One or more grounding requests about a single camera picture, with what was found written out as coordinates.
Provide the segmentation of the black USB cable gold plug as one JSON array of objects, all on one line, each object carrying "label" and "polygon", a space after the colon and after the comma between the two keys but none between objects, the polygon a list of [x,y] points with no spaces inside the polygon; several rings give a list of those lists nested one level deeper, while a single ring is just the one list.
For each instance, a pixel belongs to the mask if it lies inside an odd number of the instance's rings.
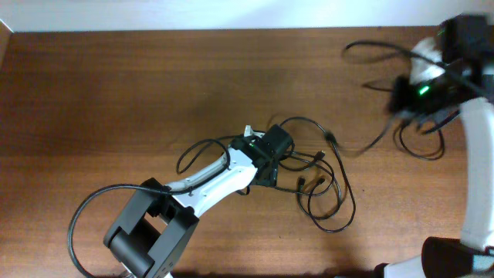
[{"label": "black USB cable gold plug", "polygon": [[[305,190],[304,189],[304,182],[305,180],[302,177],[299,177],[297,179],[297,186],[295,189],[289,189],[289,188],[283,188],[283,187],[273,187],[273,189],[279,191],[279,192],[284,192],[284,193],[290,193],[296,196],[296,204],[298,205],[299,209],[302,211],[302,213],[307,216],[313,224],[322,232],[328,233],[328,234],[335,234],[344,231],[347,229],[354,221],[354,217],[356,215],[356,210],[357,210],[357,203],[356,199],[354,197],[353,189],[351,188],[351,184],[349,182],[348,176],[346,169],[343,164],[342,157],[340,155],[340,151],[338,149],[338,143],[337,139],[335,136],[328,131],[326,128],[324,128],[321,124],[317,123],[315,120],[309,119],[307,117],[289,117],[282,121],[279,126],[283,127],[284,125],[287,125],[289,122],[293,121],[304,121],[307,123],[310,123],[314,125],[318,130],[320,130],[323,134],[323,139],[325,142],[328,144],[330,147],[331,151],[335,155],[335,158],[337,159],[337,163],[340,169],[340,172],[342,174],[343,182],[345,185],[345,189],[347,190],[347,193],[350,195],[350,202],[351,202],[351,214],[350,218],[347,220],[345,224],[343,224],[339,228],[335,229],[328,229],[323,227],[320,223],[322,221],[326,221],[328,219],[333,218],[341,209],[341,206],[343,205],[343,190],[341,188],[340,183],[337,180],[334,168],[324,159],[324,151],[319,151],[316,154],[307,154],[307,153],[301,153],[295,150],[294,147],[290,147],[289,150],[286,152],[285,159],[293,159],[298,162],[303,162],[303,166],[298,167],[298,168],[291,168],[287,167],[284,164],[281,164],[280,166],[290,172],[302,172],[302,171],[307,171],[312,168],[318,168],[322,172],[327,174],[327,177],[329,180],[326,180],[325,177],[320,177],[317,179],[315,184],[309,189]],[[330,190],[334,190],[335,196],[336,196],[336,207],[333,208],[330,212],[328,212],[325,215],[314,215],[313,210],[312,210],[312,202],[315,198],[321,197],[325,195],[327,192]]]}]

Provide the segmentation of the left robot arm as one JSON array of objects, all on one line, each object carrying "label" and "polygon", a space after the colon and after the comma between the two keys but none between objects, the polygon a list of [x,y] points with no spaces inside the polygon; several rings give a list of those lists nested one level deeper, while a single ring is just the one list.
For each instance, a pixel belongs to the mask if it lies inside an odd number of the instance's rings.
[{"label": "left robot arm", "polygon": [[293,145],[278,124],[266,132],[250,126],[222,156],[194,175],[160,184],[150,178],[135,191],[103,237],[103,244],[135,277],[169,277],[199,218],[233,192],[275,185],[278,164]]}]

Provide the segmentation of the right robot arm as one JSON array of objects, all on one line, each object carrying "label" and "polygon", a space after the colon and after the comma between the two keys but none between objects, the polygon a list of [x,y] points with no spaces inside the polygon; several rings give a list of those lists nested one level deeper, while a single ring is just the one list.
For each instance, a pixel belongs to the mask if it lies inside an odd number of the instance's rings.
[{"label": "right robot arm", "polygon": [[459,119],[465,140],[464,215],[455,238],[430,236],[415,257],[377,266],[378,277],[493,275],[493,43],[489,18],[461,14],[434,38],[402,53],[408,76],[396,79],[389,112],[405,123],[433,124],[435,133]]}]

